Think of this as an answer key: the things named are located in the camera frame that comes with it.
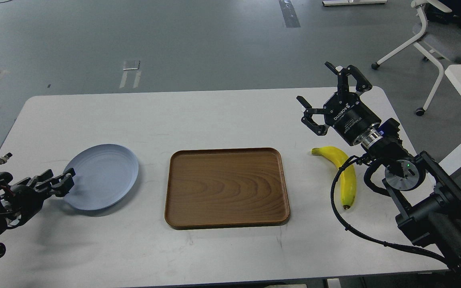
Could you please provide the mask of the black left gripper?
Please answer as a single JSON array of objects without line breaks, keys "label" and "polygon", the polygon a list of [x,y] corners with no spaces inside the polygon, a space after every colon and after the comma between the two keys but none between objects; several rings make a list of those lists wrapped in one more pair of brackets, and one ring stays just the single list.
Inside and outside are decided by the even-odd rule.
[{"label": "black left gripper", "polygon": [[[1,199],[6,212],[4,217],[7,224],[25,224],[41,209],[46,200],[46,193],[50,196],[65,197],[74,186],[74,168],[68,168],[59,176],[53,177],[52,170],[46,170],[24,182],[24,185],[0,185],[4,191]],[[46,188],[36,188],[37,184],[46,182]]]}]

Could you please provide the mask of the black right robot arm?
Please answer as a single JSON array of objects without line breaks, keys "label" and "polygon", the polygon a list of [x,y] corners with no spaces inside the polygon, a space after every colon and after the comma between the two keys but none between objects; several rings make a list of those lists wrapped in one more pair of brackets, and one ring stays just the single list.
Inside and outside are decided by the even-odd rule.
[{"label": "black right robot arm", "polygon": [[393,244],[370,237],[353,228],[341,217],[335,203],[335,217],[349,231],[364,240],[402,252],[433,258],[445,264],[461,283],[461,188],[426,151],[412,155],[399,137],[399,122],[382,122],[360,96],[373,88],[360,70],[349,65],[325,66],[338,78],[337,90],[322,108],[314,108],[302,96],[301,122],[318,136],[333,128],[350,146],[360,145],[362,156],[348,156],[334,146],[313,148],[312,155],[332,162],[337,173],[331,197],[340,182],[341,205],[351,208],[357,187],[353,165],[366,165],[363,181],[371,191],[389,197],[399,210],[397,227],[411,246]]}]

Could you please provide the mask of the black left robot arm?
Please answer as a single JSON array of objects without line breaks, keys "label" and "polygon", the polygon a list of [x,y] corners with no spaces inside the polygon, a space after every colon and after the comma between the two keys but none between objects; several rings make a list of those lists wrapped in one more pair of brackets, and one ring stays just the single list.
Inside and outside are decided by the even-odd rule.
[{"label": "black left robot arm", "polygon": [[[0,166],[11,157],[11,153],[1,156]],[[66,196],[74,186],[75,174],[73,168],[68,168],[58,176],[46,170],[40,175],[10,184],[13,176],[9,172],[0,172],[0,235],[23,226],[43,208],[44,202],[51,196]],[[0,259],[5,253],[6,247],[0,243]]]}]

